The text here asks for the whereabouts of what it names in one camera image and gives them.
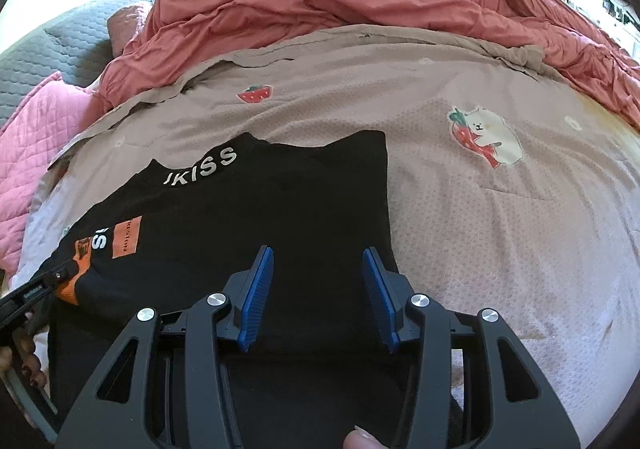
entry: red comforter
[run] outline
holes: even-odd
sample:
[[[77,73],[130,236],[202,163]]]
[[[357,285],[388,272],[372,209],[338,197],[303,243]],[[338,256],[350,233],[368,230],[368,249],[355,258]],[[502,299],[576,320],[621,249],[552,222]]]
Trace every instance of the red comforter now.
[[[144,31],[107,67],[97,96],[106,111],[215,55],[355,23],[539,45],[576,89],[640,129],[637,63],[560,0],[156,0]]]

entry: fingernail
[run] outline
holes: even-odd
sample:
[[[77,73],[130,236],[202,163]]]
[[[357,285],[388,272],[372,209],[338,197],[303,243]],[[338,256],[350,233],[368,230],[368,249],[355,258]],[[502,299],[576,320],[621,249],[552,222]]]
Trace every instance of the fingernail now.
[[[354,428],[361,437],[366,438],[367,440],[371,440],[372,442],[375,442],[377,444],[380,443],[376,440],[376,437],[374,437],[371,433],[366,432],[363,428],[358,427],[357,425],[355,425]]]

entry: red strawberry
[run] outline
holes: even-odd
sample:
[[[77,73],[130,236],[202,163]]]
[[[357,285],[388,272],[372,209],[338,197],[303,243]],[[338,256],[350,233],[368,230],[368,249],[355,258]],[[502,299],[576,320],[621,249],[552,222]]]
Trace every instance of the red strawberry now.
[[[238,93],[238,96],[249,104],[262,102],[271,96],[271,86],[250,86],[249,89]]]
[[[458,142],[460,142],[464,147],[474,151],[478,154],[484,156],[491,167],[494,169],[500,165],[494,158],[495,148],[492,145],[479,146],[474,140],[478,138],[474,132],[472,132],[466,125],[460,125],[458,122],[453,123],[453,127],[451,128],[451,132]]]

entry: silver screw head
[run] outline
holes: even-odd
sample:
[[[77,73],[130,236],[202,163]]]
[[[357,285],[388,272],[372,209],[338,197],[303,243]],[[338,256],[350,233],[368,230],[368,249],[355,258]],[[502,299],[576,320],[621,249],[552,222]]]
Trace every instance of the silver screw head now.
[[[411,296],[411,304],[420,308],[427,306],[431,301],[425,294],[416,294]]]
[[[154,318],[154,315],[156,315],[156,313],[153,308],[142,308],[142,310],[138,312],[138,320],[149,321]]]
[[[211,306],[220,306],[221,304],[225,304],[226,295],[224,294],[211,294],[207,297],[207,303]]]
[[[480,316],[488,323],[495,323],[495,321],[497,321],[500,317],[500,315],[498,315],[498,312],[495,310],[491,310],[491,308],[485,308],[484,310],[482,310]]]

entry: orange label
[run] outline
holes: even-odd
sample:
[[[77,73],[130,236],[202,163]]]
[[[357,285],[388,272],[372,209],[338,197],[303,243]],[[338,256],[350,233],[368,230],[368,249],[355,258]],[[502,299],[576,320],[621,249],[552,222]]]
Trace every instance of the orange label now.
[[[91,238],[78,239],[76,241],[76,253],[74,261],[78,264],[78,273],[69,281],[60,285],[56,290],[56,295],[71,304],[78,305],[76,298],[76,281],[79,277],[86,273],[91,266]]]
[[[113,259],[123,255],[135,254],[138,248],[140,221],[142,216],[118,223],[113,229]]]

